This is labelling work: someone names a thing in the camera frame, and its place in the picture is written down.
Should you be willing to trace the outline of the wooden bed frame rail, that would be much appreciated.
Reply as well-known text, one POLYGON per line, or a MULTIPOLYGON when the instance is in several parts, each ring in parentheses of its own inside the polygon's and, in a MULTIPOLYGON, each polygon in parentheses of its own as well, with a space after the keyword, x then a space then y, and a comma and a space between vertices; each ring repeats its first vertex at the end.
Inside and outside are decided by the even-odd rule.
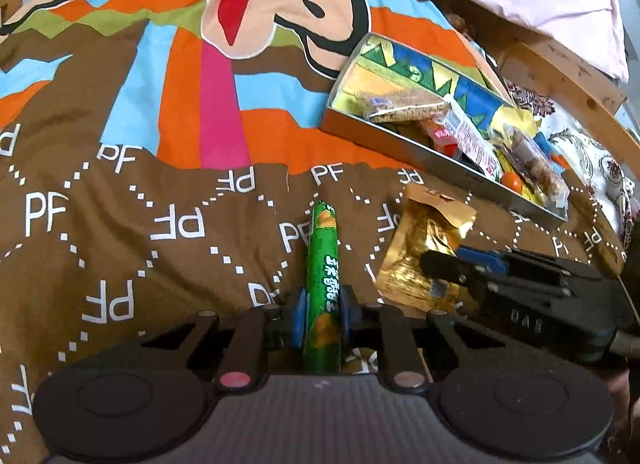
POLYGON ((500 73, 518 86, 547 96, 639 175, 639 142, 616 120, 626 97, 588 62, 552 39, 510 39, 495 47, 500 73))

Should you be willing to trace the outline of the orange round candy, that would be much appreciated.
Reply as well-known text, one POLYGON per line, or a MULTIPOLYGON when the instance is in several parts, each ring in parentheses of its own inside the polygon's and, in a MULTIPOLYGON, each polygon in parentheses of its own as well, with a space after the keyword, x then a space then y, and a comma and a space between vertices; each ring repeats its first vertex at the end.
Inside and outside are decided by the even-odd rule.
POLYGON ((523 191, 523 182, 517 172, 504 172, 500 178, 500 184, 518 195, 523 191))

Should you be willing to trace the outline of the monkey print colourful blanket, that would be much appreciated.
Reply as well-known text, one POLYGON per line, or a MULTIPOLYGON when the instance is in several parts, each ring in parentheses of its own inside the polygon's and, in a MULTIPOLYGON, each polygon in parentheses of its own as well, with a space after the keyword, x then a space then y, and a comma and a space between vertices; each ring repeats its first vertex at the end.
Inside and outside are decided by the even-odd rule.
POLYGON ((341 279, 368 302, 411 184, 470 203, 474 247, 620 272, 620 240, 580 186, 568 224, 547 229, 322 132, 368 32, 484 80, 431 0, 35 0, 2 27, 3 462, 46 457, 32 397, 62 366, 300 288, 321 200, 341 279))

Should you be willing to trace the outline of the nut bar clear wrapper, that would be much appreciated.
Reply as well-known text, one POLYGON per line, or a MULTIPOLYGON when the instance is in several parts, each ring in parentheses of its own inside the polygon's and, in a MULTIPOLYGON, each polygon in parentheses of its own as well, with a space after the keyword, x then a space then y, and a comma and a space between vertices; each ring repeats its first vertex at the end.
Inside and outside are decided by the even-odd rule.
POLYGON ((494 129, 491 134, 494 144, 516 172, 525 177, 526 183, 533 186, 547 209, 567 208, 570 189, 533 138, 512 125, 504 125, 501 132, 494 129))

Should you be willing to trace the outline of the white wrapped snack bar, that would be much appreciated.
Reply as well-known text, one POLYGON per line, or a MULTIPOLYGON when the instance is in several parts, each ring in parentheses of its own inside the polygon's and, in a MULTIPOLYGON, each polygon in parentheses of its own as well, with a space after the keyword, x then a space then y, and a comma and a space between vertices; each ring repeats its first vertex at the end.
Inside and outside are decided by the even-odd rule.
POLYGON ((454 97, 447 94, 444 96, 444 102, 450 110, 442 119, 442 124, 456 139, 459 150, 477 165, 487 178, 498 181, 503 175, 503 170, 494 148, 478 132, 454 97))

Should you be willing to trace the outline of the oat bar clear wrapper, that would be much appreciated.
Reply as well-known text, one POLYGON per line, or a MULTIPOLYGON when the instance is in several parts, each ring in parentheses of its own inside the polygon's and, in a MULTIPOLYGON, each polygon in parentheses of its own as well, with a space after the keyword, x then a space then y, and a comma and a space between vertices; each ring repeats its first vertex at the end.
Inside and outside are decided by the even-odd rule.
POLYGON ((451 110, 449 102, 421 88, 405 88, 384 95, 360 93, 357 96, 365 119, 374 123, 405 123, 443 117, 451 110))

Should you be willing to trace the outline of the red candy packet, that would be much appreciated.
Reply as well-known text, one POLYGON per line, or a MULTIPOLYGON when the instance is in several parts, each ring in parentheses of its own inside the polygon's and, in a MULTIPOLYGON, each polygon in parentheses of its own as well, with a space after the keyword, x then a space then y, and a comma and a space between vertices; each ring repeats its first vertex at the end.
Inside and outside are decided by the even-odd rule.
POLYGON ((434 150, 451 159, 460 157, 457 139, 448 131, 446 126, 432 120, 421 121, 420 126, 428 139, 428 144, 434 150))

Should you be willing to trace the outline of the gold foil snack bag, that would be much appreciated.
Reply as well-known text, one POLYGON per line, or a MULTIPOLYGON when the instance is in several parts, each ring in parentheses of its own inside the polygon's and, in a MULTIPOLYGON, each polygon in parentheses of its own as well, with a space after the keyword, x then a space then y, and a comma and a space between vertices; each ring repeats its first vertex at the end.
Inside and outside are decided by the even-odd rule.
POLYGON ((452 313, 465 293, 457 283, 424 275, 420 256, 426 252, 454 256, 472 229, 477 211, 449 195, 411 183, 406 205, 392 242, 376 276, 383 299, 427 313, 442 309, 452 313))

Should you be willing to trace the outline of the green snack tube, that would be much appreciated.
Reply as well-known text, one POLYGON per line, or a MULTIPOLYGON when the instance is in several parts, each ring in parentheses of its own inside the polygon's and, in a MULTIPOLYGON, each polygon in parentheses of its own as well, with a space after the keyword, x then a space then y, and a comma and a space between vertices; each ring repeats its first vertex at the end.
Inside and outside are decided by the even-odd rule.
POLYGON ((334 207, 324 201, 312 209, 306 291, 305 368, 312 374, 337 374, 341 369, 337 220, 334 207))

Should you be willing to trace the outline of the colourful open snack box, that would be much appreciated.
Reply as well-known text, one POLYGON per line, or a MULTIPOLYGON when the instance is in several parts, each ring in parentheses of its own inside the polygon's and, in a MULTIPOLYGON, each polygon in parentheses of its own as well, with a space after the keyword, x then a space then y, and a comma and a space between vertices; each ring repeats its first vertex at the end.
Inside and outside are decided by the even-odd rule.
MULTIPOLYGON (((320 127, 324 132, 407 162, 460 188, 468 188, 473 195, 509 211, 544 224, 558 225, 567 221, 568 204, 564 210, 547 209, 523 175, 518 174, 523 182, 523 191, 518 195, 502 186, 500 179, 487 178, 460 150, 457 159, 434 150, 422 132, 421 121, 374 123, 363 117, 357 100, 360 93, 384 95, 405 88, 421 88, 442 98, 447 94, 454 97, 478 132, 494 148, 503 173, 516 172, 516 169, 494 144, 491 134, 494 129, 501 132, 504 125, 512 125, 534 140, 536 137, 541 139, 532 113, 510 98, 491 68, 481 68, 480 76, 473 79, 445 61, 377 33, 367 34, 347 60, 332 88, 320 127)), ((432 121, 443 125, 444 117, 435 117, 432 121)), ((540 148, 540 143, 536 140, 535 143, 540 148)), ((562 176, 562 169, 551 155, 546 151, 544 154, 562 176)))

